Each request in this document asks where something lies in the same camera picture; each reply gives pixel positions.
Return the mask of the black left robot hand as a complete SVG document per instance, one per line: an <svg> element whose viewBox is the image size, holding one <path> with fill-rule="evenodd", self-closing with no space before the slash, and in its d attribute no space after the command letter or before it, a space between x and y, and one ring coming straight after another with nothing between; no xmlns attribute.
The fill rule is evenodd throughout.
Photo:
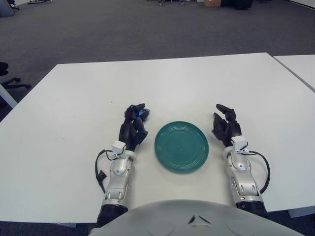
<svg viewBox="0 0 315 236"><path fill-rule="evenodd" d="M143 122L150 114L145 104L130 105L125 111L125 120L119 132L119 141L125 143L126 150L135 151L148 135Z"/></svg>

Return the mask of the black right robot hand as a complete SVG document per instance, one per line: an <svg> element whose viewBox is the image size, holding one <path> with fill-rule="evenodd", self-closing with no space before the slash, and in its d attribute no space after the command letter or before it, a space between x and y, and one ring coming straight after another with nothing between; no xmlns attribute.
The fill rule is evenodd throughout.
<svg viewBox="0 0 315 236"><path fill-rule="evenodd" d="M225 147L230 147L232 146L232 138L242 135L240 124L236 120L234 109L221 104L217 104L216 108L225 115L225 119L214 113L212 133L219 141L222 141Z"/></svg>

